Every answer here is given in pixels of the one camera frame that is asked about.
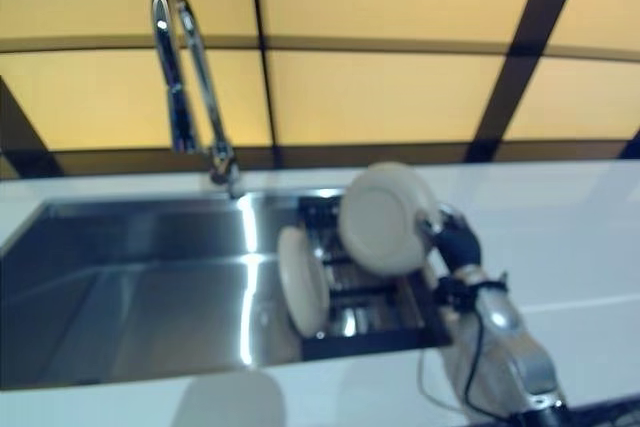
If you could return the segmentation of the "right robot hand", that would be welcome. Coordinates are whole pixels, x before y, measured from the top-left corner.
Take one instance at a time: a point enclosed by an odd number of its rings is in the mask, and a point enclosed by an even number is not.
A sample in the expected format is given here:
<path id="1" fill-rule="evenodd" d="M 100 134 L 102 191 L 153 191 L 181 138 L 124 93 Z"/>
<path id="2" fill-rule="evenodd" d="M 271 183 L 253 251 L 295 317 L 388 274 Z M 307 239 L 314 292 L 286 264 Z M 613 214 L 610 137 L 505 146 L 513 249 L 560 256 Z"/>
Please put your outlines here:
<path id="1" fill-rule="evenodd" d="M 438 205 L 438 213 L 438 223 L 433 223 L 426 213 L 417 215 L 416 228 L 420 236 L 438 250 L 451 273 L 468 266 L 480 266 L 481 245 L 464 214 L 444 203 Z"/>

